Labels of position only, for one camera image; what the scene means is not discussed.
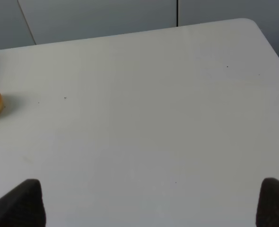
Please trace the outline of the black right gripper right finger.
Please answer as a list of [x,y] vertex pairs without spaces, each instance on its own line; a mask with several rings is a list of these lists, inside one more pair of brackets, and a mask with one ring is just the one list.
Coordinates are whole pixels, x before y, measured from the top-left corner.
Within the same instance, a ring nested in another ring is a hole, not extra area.
[[276,178],[265,178],[261,184],[255,224],[279,227],[279,180]]

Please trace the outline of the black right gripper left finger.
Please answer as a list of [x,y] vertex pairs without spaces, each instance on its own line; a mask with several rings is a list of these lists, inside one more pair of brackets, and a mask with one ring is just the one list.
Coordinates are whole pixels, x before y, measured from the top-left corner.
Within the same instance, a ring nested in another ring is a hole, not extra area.
[[44,227],[40,181],[27,179],[0,198],[0,227]]

